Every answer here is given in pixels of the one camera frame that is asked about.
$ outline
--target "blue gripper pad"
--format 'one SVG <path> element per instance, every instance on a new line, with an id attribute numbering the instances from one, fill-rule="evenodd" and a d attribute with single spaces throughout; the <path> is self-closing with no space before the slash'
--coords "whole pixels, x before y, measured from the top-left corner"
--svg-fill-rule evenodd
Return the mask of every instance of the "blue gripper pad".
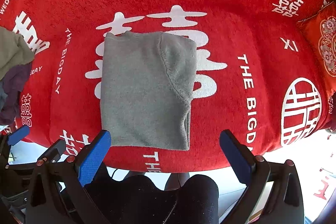
<path id="1" fill-rule="evenodd" d="M 109 151 L 111 146 L 110 132 L 102 130 L 90 145 L 92 144 L 94 147 L 88 152 L 88 155 L 82 161 L 78 169 L 78 180 L 82 187 L 93 180 L 93 177 L 103 162 L 105 155 Z"/>
<path id="2" fill-rule="evenodd" d="M 29 131 L 30 129 L 27 125 L 20 127 L 18 130 L 15 130 L 12 134 L 8 136 L 7 144 L 16 145 L 19 141 L 28 136 Z"/>
<path id="3" fill-rule="evenodd" d="M 254 156 L 247 147 L 243 149 L 230 130 L 224 130 L 219 138 L 219 143 L 233 171 L 240 183 L 250 185 L 253 169 L 255 168 Z"/>

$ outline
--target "olive green cloth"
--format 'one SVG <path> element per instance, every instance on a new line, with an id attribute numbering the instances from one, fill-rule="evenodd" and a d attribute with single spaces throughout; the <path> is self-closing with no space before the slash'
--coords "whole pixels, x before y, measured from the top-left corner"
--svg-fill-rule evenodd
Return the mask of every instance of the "olive green cloth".
<path id="1" fill-rule="evenodd" d="M 33 61 L 34 55 L 21 34 L 0 27 L 0 80 L 12 67 Z"/>

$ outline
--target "red screw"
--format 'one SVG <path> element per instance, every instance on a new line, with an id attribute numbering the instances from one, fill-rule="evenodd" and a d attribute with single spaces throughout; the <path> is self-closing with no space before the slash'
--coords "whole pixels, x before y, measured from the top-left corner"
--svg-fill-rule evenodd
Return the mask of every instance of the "red screw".
<path id="1" fill-rule="evenodd" d="M 263 157 L 263 156 L 260 156 L 260 155 L 256 155 L 256 156 L 255 156 L 255 159 L 256 159 L 257 161 L 259 161 L 259 162 L 264 162 L 264 161 L 265 161 L 264 157 Z"/>
<path id="2" fill-rule="evenodd" d="M 294 162 L 290 159 L 286 160 L 286 163 L 289 165 L 289 166 L 294 166 Z"/>
<path id="3" fill-rule="evenodd" d="M 69 157 L 67 157 L 67 162 L 74 162 L 75 159 L 76 159 L 75 156 L 69 156 Z"/>
<path id="4" fill-rule="evenodd" d="M 37 161 L 36 165 L 41 166 L 41 165 L 43 165 L 43 163 L 44 163 L 44 160 L 40 159 L 40 160 Z"/>

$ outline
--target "pile of clothes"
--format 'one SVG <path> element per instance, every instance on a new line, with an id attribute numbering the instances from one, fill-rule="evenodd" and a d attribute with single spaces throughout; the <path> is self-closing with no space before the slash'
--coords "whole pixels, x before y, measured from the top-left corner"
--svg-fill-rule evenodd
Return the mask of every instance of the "pile of clothes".
<path id="1" fill-rule="evenodd" d="M 0 27 L 0 125 L 10 125 L 20 116 L 20 92 L 34 55 L 21 34 Z"/>

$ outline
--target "red cushion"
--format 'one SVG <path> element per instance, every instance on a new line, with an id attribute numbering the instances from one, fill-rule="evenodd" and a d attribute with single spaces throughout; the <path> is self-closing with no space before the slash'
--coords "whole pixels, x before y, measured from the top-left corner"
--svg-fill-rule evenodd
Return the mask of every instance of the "red cushion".
<path id="1" fill-rule="evenodd" d="M 313 48 L 323 74 L 326 92 L 331 97 L 336 91 L 336 5 L 330 3 L 317 15 L 297 23 L 298 28 Z"/>
<path id="2" fill-rule="evenodd" d="M 108 166 L 162 172 L 226 167 L 218 139 L 227 128 L 254 154 L 307 136 L 325 124 L 327 100 L 313 50 L 295 22 L 323 0 L 289 0 L 287 8 L 285 0 L 279 8 L 279 1 L 10 0 L 0 25 L 12 30 L 15 21 L 24 21 L 24 11 L 38 38 L 50 42 L 36 55 L 22 92 L 30 110 L 22 114 L 24 123 L 31 122 L 27 139 L 49 146 L 66 137 L 68 153 L 76 154 L 96 136 L 101 42 L 111 30 L 189 36 L 199 46 L 200 83 L 192 101 L 189 151 L 113 147 Z"/>

